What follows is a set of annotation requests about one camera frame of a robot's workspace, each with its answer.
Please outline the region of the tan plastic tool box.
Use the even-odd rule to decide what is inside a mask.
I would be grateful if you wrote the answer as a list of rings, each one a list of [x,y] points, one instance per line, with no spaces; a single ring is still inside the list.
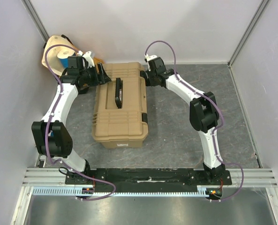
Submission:
[[[139,62],[104,64],[111,81],[96,88],[92,137],[105,148],[140,148],[148,135],[144,67]]]

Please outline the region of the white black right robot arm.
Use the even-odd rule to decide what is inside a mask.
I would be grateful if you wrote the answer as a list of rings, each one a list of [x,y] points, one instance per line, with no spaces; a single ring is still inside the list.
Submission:
[[[164,61],[156,55],[145,55],[148,63],[146,83],[149,86],[164,87],[182,98],[189,105],[189,121],[200,136],[204,161],[203,178],[208,184],[215,184],[225,172],[220,157],[217,127],[220,111],[212,92],[204,93],[186,82],[173,69],[167,69]]]

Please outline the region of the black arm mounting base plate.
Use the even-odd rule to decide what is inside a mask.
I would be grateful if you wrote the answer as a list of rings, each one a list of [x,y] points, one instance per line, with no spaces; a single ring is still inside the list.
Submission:
[[[232,185],[229,171],[211,178],[204,170],[188,168],[98,168],[89,176],[116,186],[116,193],[195,192],[197,186]]]

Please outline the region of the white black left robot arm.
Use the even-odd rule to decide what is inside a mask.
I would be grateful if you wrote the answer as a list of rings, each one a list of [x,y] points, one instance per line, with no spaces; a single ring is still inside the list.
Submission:
[[[66,128],[72,103],[84,85],[98,86],[111,81],[102,63],[93,66],[83,56],[68,57],[68,66],[58,81],[57,92],[50,108],[41,121],[32,123],[31,130],[38,153],[50,164],[63,164],[82,184],[91,181],[92,173],[87,160],[73,149],[73,139]]]

